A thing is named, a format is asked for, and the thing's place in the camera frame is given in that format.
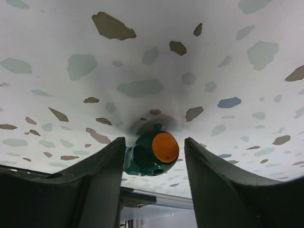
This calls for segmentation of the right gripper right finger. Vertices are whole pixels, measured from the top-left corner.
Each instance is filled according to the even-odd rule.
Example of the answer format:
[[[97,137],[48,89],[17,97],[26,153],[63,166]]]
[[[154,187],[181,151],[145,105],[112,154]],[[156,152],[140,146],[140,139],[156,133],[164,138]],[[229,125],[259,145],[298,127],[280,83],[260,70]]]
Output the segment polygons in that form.
[[[272,180],[243,170],[192,138],[185,160],[199,228],[302,228],[304,179]]]

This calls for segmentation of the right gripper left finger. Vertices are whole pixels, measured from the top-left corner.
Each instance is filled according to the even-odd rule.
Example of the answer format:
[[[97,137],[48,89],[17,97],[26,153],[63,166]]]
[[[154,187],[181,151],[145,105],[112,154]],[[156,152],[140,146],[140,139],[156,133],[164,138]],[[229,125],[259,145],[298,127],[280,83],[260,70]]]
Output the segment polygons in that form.
[[[118,209],[125,139],[53,174],[0,167],[3,228],[112,228]]]

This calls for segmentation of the short green screwdriver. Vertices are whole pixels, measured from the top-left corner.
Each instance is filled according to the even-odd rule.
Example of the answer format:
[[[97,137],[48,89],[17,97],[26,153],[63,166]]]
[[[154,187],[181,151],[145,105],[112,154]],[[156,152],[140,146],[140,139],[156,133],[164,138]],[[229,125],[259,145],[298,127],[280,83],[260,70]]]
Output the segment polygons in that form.
[[[152,131],[140,136],[127,148],[124,172],[136,176],[159,176],[169,171],[179,158],[179,145],[166,131]]]

